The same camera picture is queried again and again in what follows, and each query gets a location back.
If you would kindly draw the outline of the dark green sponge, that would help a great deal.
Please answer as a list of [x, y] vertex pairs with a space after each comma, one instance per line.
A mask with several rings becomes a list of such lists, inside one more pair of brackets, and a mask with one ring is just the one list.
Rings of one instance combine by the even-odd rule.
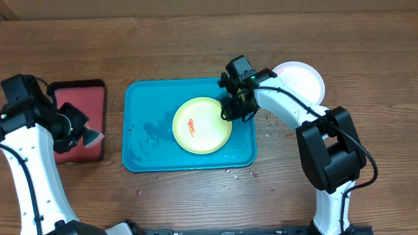
[[95, 129], [84, 128], [83, 133], [83, 146], [85, 148], [93, 148], [98, 145], [104, 138], [104, 134], [96, 131]]

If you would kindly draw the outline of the green rimmed plate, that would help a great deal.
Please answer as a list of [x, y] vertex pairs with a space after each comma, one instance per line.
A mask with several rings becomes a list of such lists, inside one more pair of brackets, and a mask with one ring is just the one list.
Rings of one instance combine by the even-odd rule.
[[221, 117], [221, 104], [209, 97], [197, 97], [177, 109], [172, 131], [174, 139], [186, 151], [209, 154], [228, 141], [233, 125]]

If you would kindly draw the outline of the white plate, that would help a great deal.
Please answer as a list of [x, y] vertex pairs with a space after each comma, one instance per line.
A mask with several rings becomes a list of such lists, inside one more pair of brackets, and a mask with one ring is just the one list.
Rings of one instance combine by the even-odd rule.
[[325, 96], [325, 83], [321, 75], [310, 65], [288, 61], [276, 66], [273, 71], [284, 84], [305, 99], [321, 104]]

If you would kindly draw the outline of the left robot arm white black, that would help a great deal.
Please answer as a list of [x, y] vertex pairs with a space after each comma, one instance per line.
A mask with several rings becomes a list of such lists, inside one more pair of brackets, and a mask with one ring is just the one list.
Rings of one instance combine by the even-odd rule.
[[70, 103], [58, 107], [40, 78], [17, 74], [1, 82], [1, 151], [10, 166], [21, 213], [22, 234], [48, 234], [77, 221], [63, 190], [54, 155], [79, 144], [96, 146], [103, 134]]

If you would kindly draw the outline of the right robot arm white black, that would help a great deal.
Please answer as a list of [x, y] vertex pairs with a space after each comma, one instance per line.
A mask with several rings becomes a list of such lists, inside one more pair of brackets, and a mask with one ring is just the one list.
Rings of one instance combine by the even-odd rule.
[[350, 113], [328, 109], [293, 91], [271, 69], [256, 70], [244, 55], [232, 59], [218, 82], [225, 121], [249, 121], [262, 108], [297, 136], [300, 163], [316, 189], [316, 211], [309, 225], [288, 226], [278, 234], [372, 234], [370, 226], [349, 222], [351, 192], [373, 184], [378, 167], [359, 140]]

